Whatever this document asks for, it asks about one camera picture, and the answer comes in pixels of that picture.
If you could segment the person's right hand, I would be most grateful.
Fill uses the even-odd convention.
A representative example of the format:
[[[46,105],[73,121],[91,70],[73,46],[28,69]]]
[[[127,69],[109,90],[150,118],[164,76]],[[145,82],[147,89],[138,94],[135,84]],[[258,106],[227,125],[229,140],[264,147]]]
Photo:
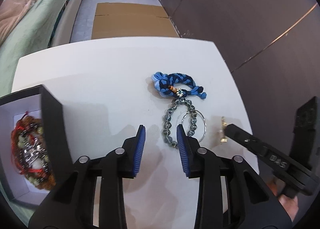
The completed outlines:
[[[272,191],[272,193],[277,197],[289,217],[291,218],[291,221],[294,221],[299,207],[298,207],[298,198],[295,196],[293,199],[281,194],[278,195],[278,187],[277,187],[277,178],[273,177],[272,180],[270,180],[267,183],[268,187]]]

